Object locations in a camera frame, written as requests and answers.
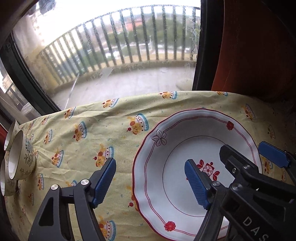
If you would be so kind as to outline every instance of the table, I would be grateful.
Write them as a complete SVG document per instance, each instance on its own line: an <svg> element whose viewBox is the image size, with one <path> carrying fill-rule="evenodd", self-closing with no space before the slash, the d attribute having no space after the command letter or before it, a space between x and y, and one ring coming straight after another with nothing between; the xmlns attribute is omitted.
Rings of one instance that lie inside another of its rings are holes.
<svg viewBox="0 0 296 241"><path fill-rule="evenodd" d="M106 240L164 240L139 214L132 193L134 156L146 134L163 119L185 109L220 111L240 122L256 145L267 141L295 152L295 122L256 98L227 92L180 91L110 99L69 108L21 125L38 152L36 170L6 197L7 213L21 241L28 235L48 189L75 185L101 168L108 157L117 171L102 204L94 210ZM146 120L142 125L137 121ZM263 174L292 184L284 169L261 156ZM70 204L75 240L82 240Z"/></svg>

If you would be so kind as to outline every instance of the balcony floor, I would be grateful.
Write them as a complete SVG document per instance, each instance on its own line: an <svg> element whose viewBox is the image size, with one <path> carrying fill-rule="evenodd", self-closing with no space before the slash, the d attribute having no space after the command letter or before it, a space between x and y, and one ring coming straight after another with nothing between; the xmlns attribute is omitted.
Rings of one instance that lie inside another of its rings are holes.
<svg viewBox="0 0 296 241"><path fill-rule="evenodd" d="M193 77L194 68L186 65L130 70L109 76L105 72L100 78L93 80L79 82L78 79L70 98L72 86L56 91L51 98L63 110L111 98L162 91L191 90Z"/></svg>

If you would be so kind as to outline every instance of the plate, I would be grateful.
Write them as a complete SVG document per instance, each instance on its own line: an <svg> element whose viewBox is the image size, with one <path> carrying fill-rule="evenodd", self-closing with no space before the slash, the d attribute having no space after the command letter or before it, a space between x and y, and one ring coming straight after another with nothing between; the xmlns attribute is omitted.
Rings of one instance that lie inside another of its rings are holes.
<svg viewBox="0 0 296 241"><path fill-rule="evenodd" d="M208 109L184 110L158 123L145 137L133 163L133 194L150 227L169 240L192 241L206 211L200 206L184 173L187 159L212 180L228 187L234 177L219 158L228 144L262 166L256 144L233 118ZM219 238L227 232L223 219Z"/></svg>

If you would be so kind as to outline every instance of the silver bolt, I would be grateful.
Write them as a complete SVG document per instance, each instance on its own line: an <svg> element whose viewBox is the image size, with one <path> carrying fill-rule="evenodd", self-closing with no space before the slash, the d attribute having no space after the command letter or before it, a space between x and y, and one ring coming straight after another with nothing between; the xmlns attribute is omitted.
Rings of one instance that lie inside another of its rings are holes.
<svg viewBox="0 0 296 241"><path fill-rule="evenodd" d="M215 186L215 187L218 187L218 186L221 185L221 183L218 182L218 181L213 181L212 184L213 184L213 186Z"/></svg>
<svg viewBox="0 0 296 241"><path fill-rule="evenodd" d="M54 185L51 186L51 189L52 189L52 190L57 190L58 187L59 187L59 186L58 186L57 184L54 184Z"/></svg>
<svg viewBox="0 0 296 241"><path fill-rule="evenodd" d="M234 183L231 185L231 188L235 191L238 191L240 188L242 188L242 185L239 183Z"/></svg>
<svg viewBox="0 0 296 241"><path fill-rule="evenodd" d="M89 183L89 180L83 179L80 183L81 185L87 185Z"/></svg>

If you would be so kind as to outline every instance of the white sky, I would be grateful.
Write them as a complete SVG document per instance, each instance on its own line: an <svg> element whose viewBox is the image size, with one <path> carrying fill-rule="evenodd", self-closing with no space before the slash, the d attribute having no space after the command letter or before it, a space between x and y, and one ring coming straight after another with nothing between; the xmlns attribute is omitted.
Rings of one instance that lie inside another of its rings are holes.
<svg viewBox="0 0 296 241"><path fill-rule="evenodd" d="M128 7L153 4L200 7L200 0L56 0L54 10L38 17L39 31L42 33L42 38L45 40L44 44L47 45L69 29L97 16ZM144 8L143 10L144 13L151 13L150 7ZM161 12L161 7L155 7L155 12ZM166 7L166 12L172 12L172 7ZM140 9L133 9L133 13L139 14ZM176 7L176 13L181 14L182 8ZM113 14L112 16L115 21L119 19L119 13ZM129 11L123 11L123 16L129 16Z"/></svg>

